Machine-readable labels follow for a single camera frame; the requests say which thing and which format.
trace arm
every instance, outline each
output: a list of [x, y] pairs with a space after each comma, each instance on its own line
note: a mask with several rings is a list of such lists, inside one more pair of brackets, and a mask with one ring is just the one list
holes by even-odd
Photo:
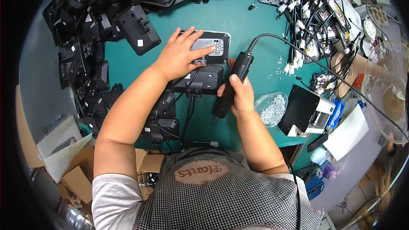
[[118, 173], [137, 178], [134, 143], [141, 134], [153, 105], [166, 84], [202, 66], [191, 64], [215, 50], [214, 46], [190, 51], [203, 30], [194, 27], [179, 35], [178, 28], [169, 39], [159, 58], [147, 68], [118, 98], [101, 127], [95, 143], [94, 177]]
[[[236, 92], [232, 111], [237, 117], [238, 134], [250, 169], [266, 175], [288, 173], [281, 151], [254, 110], [254, 93], [249, 79], [241, 83], [237, 75], [231, 75], [229, 82]], [[224, 88], [225, 85], [220, 87], [217, 96], [223, 94]]]

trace fan grille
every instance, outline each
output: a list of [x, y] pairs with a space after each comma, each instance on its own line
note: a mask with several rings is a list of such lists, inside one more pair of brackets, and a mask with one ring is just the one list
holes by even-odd
[[[385, 90], [390, 84], [393, 84], [402, 92], [405, 98], [408, 72], [409, 49], [396, 41], [382, 42], [369, 55], [362, 83], [362, 92], [377, 108], [385, 112], [382, 102]], [[395, 144], [408, 142], [403, 133], [381, 113], [376, 111], [373, 106], [368, 103], [367, 107], [377, 128], [384, 137]], [[395, 123], [408, 135], [406, 108], [403, 116], [400, 120], [396, 120]]]

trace electric screwdriver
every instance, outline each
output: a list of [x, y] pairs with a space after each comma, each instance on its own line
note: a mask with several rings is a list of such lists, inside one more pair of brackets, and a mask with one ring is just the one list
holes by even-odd
[[[240, 52], [238, 55], [236, 62], [233, 65], [232, 74], [236, 74], [241, 82], [244, 82], [244, 79], [247, 77], [249, 72], [250, 66], [253, 63], [253, 55], [250, 51]], [[234, 103], [234, 95], [236, 92], [234, 91], [233, 87], [231, 86], [230, 82], [226, 83], [225, 90], [223, 92], [222, 97], [218, 98], [214, 107], [213, 107], [213, 114], [218, 118], [225, 118], [228, 111], [231, 109]]]

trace electric fan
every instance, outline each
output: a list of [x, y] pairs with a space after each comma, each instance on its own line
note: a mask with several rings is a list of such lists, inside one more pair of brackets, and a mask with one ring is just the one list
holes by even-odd
[[[369, 55], [361, 91], [377, 108], [399, 125], [406, 136], [408, 126], [405, 95], [408, 72], [409, 49], [397, 41], [384, 41]], [[395, 144], [408, 142], [402, 131], [372, 105], [368, 103], [367, 107], [377, 128], [386, 139]]]

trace hand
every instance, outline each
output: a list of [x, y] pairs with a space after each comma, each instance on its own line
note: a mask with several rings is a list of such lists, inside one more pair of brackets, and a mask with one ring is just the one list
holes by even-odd
[[[229, 59], [230, 69], [233, 67], [235, 59]], [[251, 115], [254, 110], [254, 92], [252, 85], [250, 84], [249, 78], [246, 77], [244, 82], [241, 83], [240, 79], [236, 74], [229, 77], [230, 84], [232, 85], [236, 95], [234, 96], [234, 104], [232, 105], [233, 114], [237, 118], [243, 118], [245, 116]], [[226, 84], [222, 84], [217, 90], [217, 96], [221, 97], [225, 90]]]
[[168, 43], [165, 48], [163, 48], [156, 62], [151, 65], [151, 67], [158, 70], [168, 82], [186, 76], [189, 72], [198, 67], [205, 66], [205, 64], [201, 64], [200, 62], [197, 65], [191, 62], [211, 54], [216, 49], [215, 46], [209, 46], [207, 48], [190, 51], [193, 43], [200, 38], [204, 32], [203, 30], [199, 30], [193, 33], [194, 30], [195, 27], [190, 27], [178, 37], [180, 28], [177, 28], [171, 38], [169, 38]]

